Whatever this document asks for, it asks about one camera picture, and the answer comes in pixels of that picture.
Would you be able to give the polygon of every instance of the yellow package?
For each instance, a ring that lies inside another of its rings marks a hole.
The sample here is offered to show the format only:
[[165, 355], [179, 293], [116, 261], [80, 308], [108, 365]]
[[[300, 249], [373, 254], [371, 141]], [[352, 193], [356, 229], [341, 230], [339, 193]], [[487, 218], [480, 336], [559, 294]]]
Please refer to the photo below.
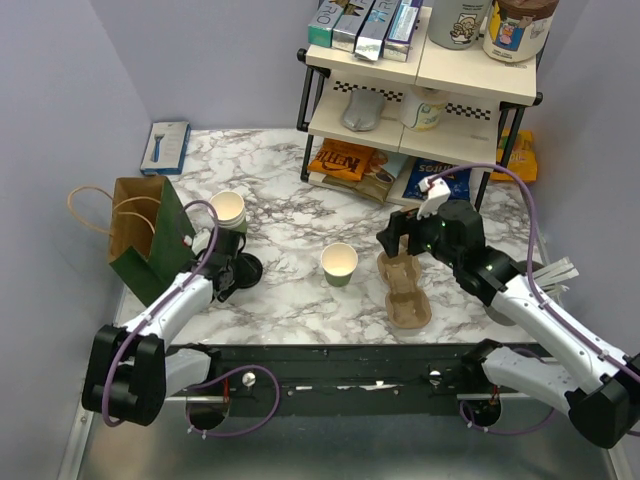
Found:
[[[507, 144], [509, 129], [505, 128], [500, 138], [500, 145], [496, 152], [496, 160], [500, 162], [504, 147]], [[538, 163], [536, 154], [533, 152], [533, 133], [529, 130], [521, 130], [516, 136], [516, 143], [513, 146], [511, 157], [509, 158], [509, 170], [518, 175], [525, 183], [535, 182], [538, 177]], [[513, 179], [504, 173], [493, 172], [491, 180], [510, 181]]]
[[359, 182], [375, 151], [372, 147], [327, 138], [309, 164], [309, 171]]

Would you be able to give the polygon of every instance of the snack bag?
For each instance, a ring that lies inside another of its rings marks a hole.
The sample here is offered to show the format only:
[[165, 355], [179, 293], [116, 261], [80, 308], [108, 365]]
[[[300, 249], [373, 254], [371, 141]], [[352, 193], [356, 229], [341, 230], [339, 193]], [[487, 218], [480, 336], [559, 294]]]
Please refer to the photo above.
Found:
[[[500, 137], [500, 144], [496, 152], [496, 159], [502, 160], [504, 147], [507, 144], [509, 129], [505, 129]], [[536, 162], [536, 154], [533, 151], [533, 133], [528, 130], [521, 130], [516, 136], [516, 143], [513, 146], [511, 157], [509, 157], [509, 170], [518, 175], [525, 183], [535, 182], [538, 177], [538, 164]], [[504, 173], [492, 172], [491, 180], [501, 180], [513, 182], [509, 175]]]
[[327, 138], [308, 168], [311, 172], [359, 182], [375, 150]]
[[349, 188], [361, 197], [383, 204], [407, 158], [402, 153], [376, 150], [359, 182], [326, 176], [322, 183]]
[[[436, 173], [440, 173], [444, 170], [453, 167], [446, 163], [436, 162], [435, 160], [425, 160], [424, 158], [416, 159], [416, 163], [413, 165], [411, 176], [409, 177], [409, 183], [407, 183], [407, 189], [404, 191], [404, 198], [417, 198], [422, 199], [422, 192], [418, 183], [425, 177], [430, 177]], [[469, 200], [469, 178], [471, 177], [470, 170], [463, 170], [456, 172], [452, 175], [447, 175], [443, 180], [449, 186], [451, 190], [450, 199]]]

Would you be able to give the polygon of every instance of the checkered pattern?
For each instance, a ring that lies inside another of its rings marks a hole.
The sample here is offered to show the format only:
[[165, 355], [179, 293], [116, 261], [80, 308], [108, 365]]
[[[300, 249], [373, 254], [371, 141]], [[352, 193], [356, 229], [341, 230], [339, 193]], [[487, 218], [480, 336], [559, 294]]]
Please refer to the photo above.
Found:
[[447, 113], [455, 113], [456, 115], [464, 115], [467, 118], [476, 118], [478, 120], [491, 120], [491, 110], [483, 110], [481, 108], [465, 107], [464, 105], [447, 105]]
[[385, 90], [384, 88], [371, 88], [371, 87], [367, 87], [366, 85], [357, 85], [357, 84], [351, 84], [349, 82], [341, 82], [339, 80], [336, 80], [336, 83], [333, 86], [333, 89], [337, 92], [351, 92], [353, 90], [357, 90], [357, 89], [361, 89], [361, 90], [371, 90], [372, 92], [378, 92], [381, 93], [382, 95], [384, 95], [384, 98], [387, 99], [387, 101], [389, 102], [401, 102], [402, 101], [402, 97], [404, 96], [404, 93], [402, 92], [394, 92], [393, 90]]

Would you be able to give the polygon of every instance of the white marble surface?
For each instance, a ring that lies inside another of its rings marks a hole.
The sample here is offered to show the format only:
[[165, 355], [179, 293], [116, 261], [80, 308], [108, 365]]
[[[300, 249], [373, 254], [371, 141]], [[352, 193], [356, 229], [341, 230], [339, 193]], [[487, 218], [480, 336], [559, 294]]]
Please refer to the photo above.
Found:
[[[209, 199], [221, 190], [245, 198], [249, 216], [247, 251], [264, 264], [256, 287], [237, 291], [224, 304], [196, 315], [174, 343], [375, 344], [455, 343], [492, 338], [532, 341], [519, 327], [494, 323], [481, 303], [463, 292], [448, 268], [422, 255], [424, 288], [433, 311], [421, 330], [387, 321], [388, 291], [376, 258], [375, 233], [398, 207], [380, 206], [353, 195], [313, 187], [299, 179], [306, 135], [295, 130], [194, 131], [184, 172], [171, 177], [183, 202]], [[490, 185], [482, 207], [490, 245], [524, 259], [526, 210], [513, 185]], [[197, 227], [207, 214], [193, 212]], [[360, 263], [351, 283], [329, 287], [319, 264], [324, 246], [351, 244]], [[118, 323], [143, 310], [127, 292]]]

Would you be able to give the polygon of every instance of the jar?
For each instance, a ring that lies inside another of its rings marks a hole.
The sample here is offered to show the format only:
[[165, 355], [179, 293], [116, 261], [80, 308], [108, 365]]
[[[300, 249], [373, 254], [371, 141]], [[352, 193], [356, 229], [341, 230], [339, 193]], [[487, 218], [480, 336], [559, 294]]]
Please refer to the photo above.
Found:
[[534, 57], [544, 46], [557, 6], [558, 0], [493, 0], [485, 53], [509, 63]]
[[438, 125], [447, 103], [449, 92], [412, 85], [402, 100], [400, 121], [415, 132], [431, 130]]
[[433, 43], [451, 50], [469, 48], [491, 0], [436, 0], [431, 10], [427, 35]]

